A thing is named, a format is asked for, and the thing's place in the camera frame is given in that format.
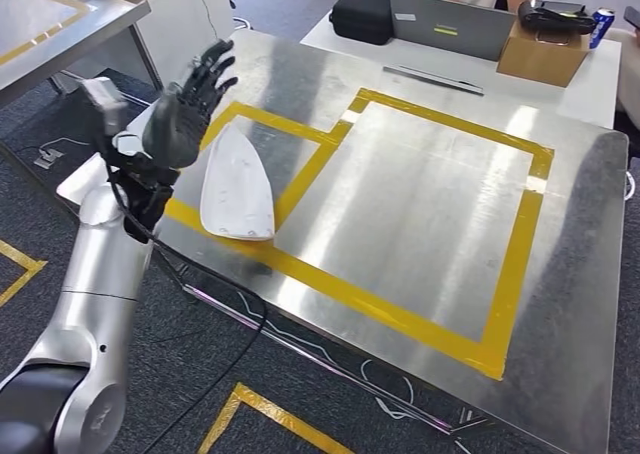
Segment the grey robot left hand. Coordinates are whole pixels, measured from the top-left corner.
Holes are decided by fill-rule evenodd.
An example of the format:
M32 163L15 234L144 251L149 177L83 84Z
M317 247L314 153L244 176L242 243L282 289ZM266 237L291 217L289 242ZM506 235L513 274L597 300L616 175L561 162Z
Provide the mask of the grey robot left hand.
M143 132L143 150L163 168L195 163L214 111L238 83L226 74L235 62L233 47L231 39L219 40L192 60L182 79L164 90Z

